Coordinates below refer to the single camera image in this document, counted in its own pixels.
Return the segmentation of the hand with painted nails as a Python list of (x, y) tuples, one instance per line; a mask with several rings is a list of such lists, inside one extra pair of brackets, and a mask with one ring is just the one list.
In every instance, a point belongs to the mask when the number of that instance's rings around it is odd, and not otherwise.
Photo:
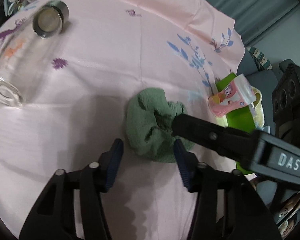
[(300, 191), (286, 190), (278, 183), (261, 178), (254, 178), (250, 183), (273, 215), (282, 239), (286, 239), (300, 214)]

